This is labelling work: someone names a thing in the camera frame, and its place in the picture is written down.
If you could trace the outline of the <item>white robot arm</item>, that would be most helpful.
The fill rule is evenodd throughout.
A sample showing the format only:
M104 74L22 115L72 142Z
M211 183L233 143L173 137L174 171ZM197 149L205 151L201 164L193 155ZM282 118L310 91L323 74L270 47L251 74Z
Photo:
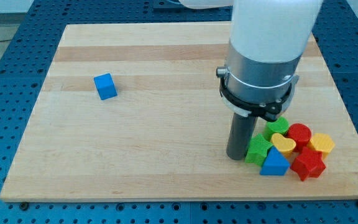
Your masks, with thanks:
M223 102L243 117L275 121L288 107L322 0L180 0L190 9L232 6L225 64L217 68Z

